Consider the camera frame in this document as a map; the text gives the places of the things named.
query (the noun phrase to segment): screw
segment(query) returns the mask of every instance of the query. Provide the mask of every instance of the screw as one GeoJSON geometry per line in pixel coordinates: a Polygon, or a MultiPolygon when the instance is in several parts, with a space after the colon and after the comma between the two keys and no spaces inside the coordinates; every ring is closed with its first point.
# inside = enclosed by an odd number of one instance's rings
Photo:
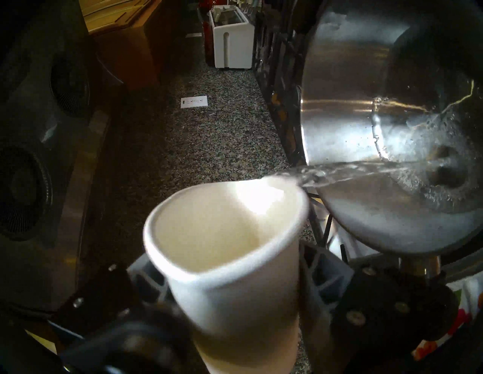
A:
{"type": "Polygon", "coordinates": [[[371,277],[376,275],[376,271],[373,268],[371,268],[370,266],[363,268],[362,272],[366,275],[371,276],[371,277]]]}
{"type": "Polygon", "coordinates": [[[357,310],[348,311],[345,317],[354,326],[361,327],[366,324],[366,316],[357,310]]]}
{"type": "Polygon", "coordinates": [[[74,300],[74,303],[72,304],[74,308],[80,307],[84,303],[84,298],[83,297],[78,297],[77,299],[74,300]]]}
{"type": "Polygon", "coordinates": [[[397,303],[395,303],[394,308],[402,314],[408,314],[409,311],[411,310],[409,306],[402,301],[398,301],[397,303]]]}

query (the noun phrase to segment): electrical outlet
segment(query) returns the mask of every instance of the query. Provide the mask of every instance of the electrical outlet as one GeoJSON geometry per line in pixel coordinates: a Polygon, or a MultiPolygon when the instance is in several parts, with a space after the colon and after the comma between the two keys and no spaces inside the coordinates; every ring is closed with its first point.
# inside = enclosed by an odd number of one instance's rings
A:
{"type": "Polygon", "coordinates": [[[181,109],[194,108],[194,107],[207,107],[207,106],[208,106],[207,96],[194,96],[194,97],[181,98],[181,109]]]}

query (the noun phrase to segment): granite countertop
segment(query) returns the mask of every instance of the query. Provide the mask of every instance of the granite countertop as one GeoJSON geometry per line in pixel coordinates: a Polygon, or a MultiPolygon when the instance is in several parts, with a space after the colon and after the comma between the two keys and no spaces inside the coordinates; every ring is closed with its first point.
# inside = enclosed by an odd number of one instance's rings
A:
{"type": "MultiPolygon", "coordinates": [[[[99,237],[83,255],[84,278],[102,264],[130,264],[139,257],[147,215],[171,194],[198,183],[260,178],[288,167],[253,73],[208,67],[202,38],[185,38],[201,32],[196,15],[183,21],[161,86],[131,92],[120,123],[111,130],[122,132],[121,152],[99,237]],[[182,97],[200,95],[208,96],[208,107],[180,109],[182,97]]],[[[303,238],[313,241],[308,224],[303,238]]],[[[196,356],[188,372],[206,373],[196,356]]],[[[300,342],[292,373],[309,372],[300,342]]]]}

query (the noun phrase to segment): water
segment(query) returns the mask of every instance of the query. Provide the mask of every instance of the water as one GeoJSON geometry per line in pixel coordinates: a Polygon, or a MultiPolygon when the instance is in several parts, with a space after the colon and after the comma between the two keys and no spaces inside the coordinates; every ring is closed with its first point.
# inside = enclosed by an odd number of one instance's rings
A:
{"type": "Polygon", "coordinates": [[[277,172],[274,175],[295,178],[301,187],[325,187],[337,182],[360,178],[367,175],[395,173],[406,170],[431,171],[440,167],[450,167],[452,163],[453,161],[448,158],[410,162],[339,162],[315,166],[298,166],[277,172]]]}

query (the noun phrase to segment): kitchen appliance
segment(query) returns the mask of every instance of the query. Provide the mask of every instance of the kitchen appliance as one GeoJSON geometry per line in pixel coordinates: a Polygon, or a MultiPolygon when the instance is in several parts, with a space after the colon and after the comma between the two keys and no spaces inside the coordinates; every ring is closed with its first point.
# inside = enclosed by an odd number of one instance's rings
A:
{"type": "MultiPolygon", "coordinates": [[[[22,6],[6,8],[15,18],[22,6]]],[[[0,64],[0,299],[45,313],[76,288],[84,214],[111,119],[104,87],[115,78],[97,61],[77,0],[45,1],[24,21],[18,32],[4,31],[14,38],[0,64]]]]}
{"type": "Polygon", "coordinates": [[[246,15],[238,7],[230,5],[216,5],[208,15],[213,31],[215,67],[250,69],[255,27],[246,15]]]}
{"type": "Polygon", "coordinates": [[[481,10],[465,1],[323,8],[302,80],[306,162],[451,156],[464,164],[462,173],[370,176],[318,189],[335,220],[365,245],[439,255],[481,230],[482,25],[481,10]],[[467,24],[471,33],[460,26],[467,24]],[[459,53],[459,43],[474,53],[459,53]]]}

